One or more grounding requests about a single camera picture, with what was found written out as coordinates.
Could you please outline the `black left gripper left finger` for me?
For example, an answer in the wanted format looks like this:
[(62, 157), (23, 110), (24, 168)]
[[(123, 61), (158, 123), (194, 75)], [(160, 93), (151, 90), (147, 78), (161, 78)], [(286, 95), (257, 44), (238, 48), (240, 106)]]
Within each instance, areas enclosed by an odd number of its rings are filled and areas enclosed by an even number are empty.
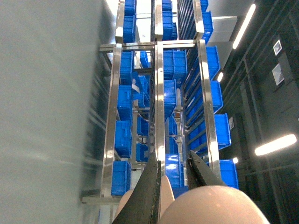
[(151, 153), (147, 165), (114, 224), (156, 224), (160, 213), (161, 162)]

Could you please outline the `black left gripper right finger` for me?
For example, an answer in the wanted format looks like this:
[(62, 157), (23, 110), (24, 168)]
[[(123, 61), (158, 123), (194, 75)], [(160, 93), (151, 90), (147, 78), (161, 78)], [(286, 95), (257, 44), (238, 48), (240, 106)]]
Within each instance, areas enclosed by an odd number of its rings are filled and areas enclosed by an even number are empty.
[(186, 174), (189, 189), (204, 186), (226, 186), (226, 183), (194, 151), (190, 151), (187, 157)]

